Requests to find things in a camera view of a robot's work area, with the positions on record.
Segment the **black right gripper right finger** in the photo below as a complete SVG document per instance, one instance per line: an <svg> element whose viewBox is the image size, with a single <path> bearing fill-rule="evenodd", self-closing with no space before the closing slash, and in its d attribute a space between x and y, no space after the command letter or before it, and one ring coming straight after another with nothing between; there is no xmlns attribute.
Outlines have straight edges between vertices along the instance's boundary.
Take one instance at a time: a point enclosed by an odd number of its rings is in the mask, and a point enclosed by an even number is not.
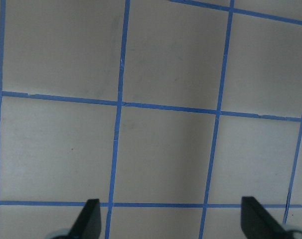
<svg viewBox="0 0 302 239"><path fill-rule="evenodd" d="M254 197L241 199L241 229L247 239L294 238Z"/></svg>

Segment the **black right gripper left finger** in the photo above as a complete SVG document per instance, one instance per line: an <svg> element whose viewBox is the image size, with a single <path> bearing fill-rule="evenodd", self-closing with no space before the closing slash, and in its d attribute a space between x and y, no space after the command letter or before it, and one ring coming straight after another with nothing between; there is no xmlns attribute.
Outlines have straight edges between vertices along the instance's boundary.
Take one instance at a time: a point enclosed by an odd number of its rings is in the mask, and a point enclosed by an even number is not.
<svg viewBox="0 0 302 239"><path fill-rule="evenodd" d="M89 199L70 230L70 238L98 239L101 235L101 230L100 200Z"/></svg>

